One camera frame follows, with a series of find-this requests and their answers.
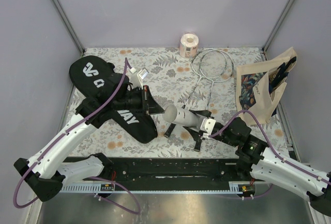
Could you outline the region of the white shuttlecock tube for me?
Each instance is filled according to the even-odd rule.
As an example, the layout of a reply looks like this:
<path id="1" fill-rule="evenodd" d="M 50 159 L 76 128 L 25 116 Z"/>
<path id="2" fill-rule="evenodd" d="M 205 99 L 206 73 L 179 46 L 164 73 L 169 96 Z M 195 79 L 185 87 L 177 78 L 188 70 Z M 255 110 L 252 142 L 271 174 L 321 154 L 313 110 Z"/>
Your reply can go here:
<path id="1" fill-rule="evenodd" d="M 185 127 L 197 127 L 204 117 L 194 114 L 191 111 L 179 108 L 173 104 L 168 105 L 162 115 L 163 119 L 172 124 Z"/>

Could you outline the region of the black racket bag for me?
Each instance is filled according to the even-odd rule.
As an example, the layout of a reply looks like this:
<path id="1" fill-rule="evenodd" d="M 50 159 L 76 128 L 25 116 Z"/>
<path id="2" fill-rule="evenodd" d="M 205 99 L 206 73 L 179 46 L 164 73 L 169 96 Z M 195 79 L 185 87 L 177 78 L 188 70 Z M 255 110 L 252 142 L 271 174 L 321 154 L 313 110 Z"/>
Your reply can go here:
<path id="1" fill-rule="evenodd" d="M 76 113 L 100 128 L 113 120 L 138 142 L 146 144 L 158 136 L 151 115 L 141 110 L 141 89 L 132 88 L 128 76 L 114 71 L 114 64 L 89 55 L 74 62 L 69 76 L 77 90 L 85 96 Z"/>

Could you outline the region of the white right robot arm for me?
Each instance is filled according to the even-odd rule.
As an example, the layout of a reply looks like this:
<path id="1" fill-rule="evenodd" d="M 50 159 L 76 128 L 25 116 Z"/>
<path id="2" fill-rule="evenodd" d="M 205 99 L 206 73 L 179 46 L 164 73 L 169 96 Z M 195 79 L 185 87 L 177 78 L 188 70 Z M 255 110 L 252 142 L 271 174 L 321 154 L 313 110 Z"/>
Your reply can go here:
<path id="1" fill-rule="evenodd" d="M 277 151 L 266 134 L 264 140 L 251 135 L 251 128 L 236 113 L 225 125 L 207 110 L 184 111 L 183 126 L 199 142 L 204 138 L 237 148 L 235 174 L 240 180 L 262 180 L 286 189 L 330 216 L 330 173 L 313 169 Z"/>

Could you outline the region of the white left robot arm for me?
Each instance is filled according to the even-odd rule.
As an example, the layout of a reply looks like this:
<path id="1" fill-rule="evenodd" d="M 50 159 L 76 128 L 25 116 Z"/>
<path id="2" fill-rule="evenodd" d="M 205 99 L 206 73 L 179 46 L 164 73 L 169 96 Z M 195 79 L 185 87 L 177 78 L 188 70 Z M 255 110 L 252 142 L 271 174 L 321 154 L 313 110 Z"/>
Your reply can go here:
<path id="1" fill-rule="evenodd" d="M 43 149 L 28 159 L 19 158 L 14 163 L 22 176 L 14 195 L 18 195 L 20 186 L 26 182 L 37 199 L 46 202 L 71 183 L 90 177 L 112 179 L 115 175 L 113 163 L 103 153 L 89 155 L 68 165 L 63 162 L 86 137 L 104 122 L 113 119 L 115 114 L 137 114 L 146 118 L 147 125 L 151 126 L 154 123 L 151 115 L 163 112 L 147 85 L 131 90 L 117 86 L 104 103 L 96 97 L 85 98 L 67 125 Z"/>

